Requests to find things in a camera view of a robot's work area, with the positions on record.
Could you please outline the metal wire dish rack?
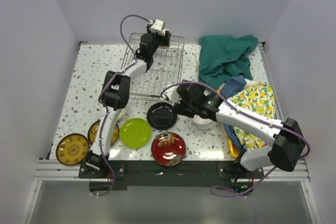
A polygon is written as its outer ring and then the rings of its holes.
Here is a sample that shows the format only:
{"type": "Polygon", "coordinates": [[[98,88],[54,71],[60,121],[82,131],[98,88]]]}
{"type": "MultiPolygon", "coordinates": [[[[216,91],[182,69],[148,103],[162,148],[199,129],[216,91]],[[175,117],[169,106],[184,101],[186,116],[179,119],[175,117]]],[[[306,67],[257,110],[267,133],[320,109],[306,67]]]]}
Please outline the metal wire dish rack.
{"type": "Polygon", "coordinates": [[[136,77],[130,85],[130,98],[160,100],[166,87],[181,81],[184,37],[171,36],[169,48],[158,48],[153,56],[153,65],[146,73],[136,77]]]}

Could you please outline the black plate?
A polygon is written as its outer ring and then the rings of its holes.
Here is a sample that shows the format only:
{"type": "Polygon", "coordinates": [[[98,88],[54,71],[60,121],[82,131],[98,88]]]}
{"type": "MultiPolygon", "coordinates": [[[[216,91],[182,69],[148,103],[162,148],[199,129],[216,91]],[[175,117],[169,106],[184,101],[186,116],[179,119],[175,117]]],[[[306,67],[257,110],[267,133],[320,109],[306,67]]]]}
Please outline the black plate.
{"type": "Polygon", "coordinates": [[[177,114],[173,111],[171,104],[159,102],[148,109],[146,119],[152,128],[168,130],[175,125],[177,114]]]}

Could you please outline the steel cup beige sleeve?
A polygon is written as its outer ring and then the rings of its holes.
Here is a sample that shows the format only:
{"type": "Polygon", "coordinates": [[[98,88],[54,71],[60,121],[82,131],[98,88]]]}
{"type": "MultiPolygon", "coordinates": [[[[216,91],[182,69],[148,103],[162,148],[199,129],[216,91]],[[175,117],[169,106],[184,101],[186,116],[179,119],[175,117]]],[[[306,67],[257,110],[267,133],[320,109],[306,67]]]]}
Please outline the steel cup beige sleeve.
{"type": "Polygon", "coordinates": [[[168,48],[170,48],[170,45],[159,46],[159,48],[161,48],[161,49],[168,49],[168,48]]]}

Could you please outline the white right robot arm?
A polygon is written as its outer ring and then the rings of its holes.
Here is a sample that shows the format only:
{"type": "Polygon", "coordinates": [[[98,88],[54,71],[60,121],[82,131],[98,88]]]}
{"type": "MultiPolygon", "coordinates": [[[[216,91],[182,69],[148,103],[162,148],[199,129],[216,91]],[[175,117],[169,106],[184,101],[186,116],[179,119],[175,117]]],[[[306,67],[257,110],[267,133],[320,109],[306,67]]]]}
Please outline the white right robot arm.
{"type": "Polygon", "coordinates": [[[285,121],[267,118],[248,111],[222,96],[203,83],[185,81],[172,87],[166,95],[179,115],[192,118],[198,115],[214,122],[229,124],[261,139],[265,146],[244,151],[236,159],[234,173],[246,178],[252,171],[269,165],[291,172],[301,158],[305,143],[299,123],[291,118],[285,121]]]}

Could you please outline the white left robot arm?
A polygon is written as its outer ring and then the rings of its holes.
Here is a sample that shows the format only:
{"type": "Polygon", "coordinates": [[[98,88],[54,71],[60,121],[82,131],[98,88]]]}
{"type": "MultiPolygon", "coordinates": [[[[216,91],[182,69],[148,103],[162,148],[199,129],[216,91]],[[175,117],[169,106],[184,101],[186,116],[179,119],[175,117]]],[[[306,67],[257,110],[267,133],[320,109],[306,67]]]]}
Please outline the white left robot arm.
{"type": "Polygon", "coordinates": [[[170,46],[171,33],[169,30],[151,31],[140,38],[140,46],[133,53],[132,59],[126,67],[106,74],[98,101],[106,112],[99,124],[99,132],[85,158],[85,164],[97,178],[108,174],[110,142],[118,117],[128,103],[131,82],[138,76],[146,73],[153,65],[153,56],[159,47],[170,46]]]}

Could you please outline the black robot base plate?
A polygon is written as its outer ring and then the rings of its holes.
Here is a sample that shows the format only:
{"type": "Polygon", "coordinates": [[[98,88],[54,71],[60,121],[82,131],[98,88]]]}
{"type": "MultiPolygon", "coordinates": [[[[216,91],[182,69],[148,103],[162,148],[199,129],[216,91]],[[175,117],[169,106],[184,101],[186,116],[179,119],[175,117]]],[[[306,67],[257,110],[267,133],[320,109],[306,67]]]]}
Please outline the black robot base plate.
{"type": "Polygon", "coordinates": [[[244,191],[252,182],[264,175],[259,168],[253,172],[237,174],[232,161],[182,161],[167,167],[155,161],[109,161],[113,176],[106,167],[103,172],[80,165],[78,177],[89,179],[90,191],[108,190],[115,178],[114,190],[127,190],[131,186],[210,187],[213,185],[239,188],[244,191]]]}

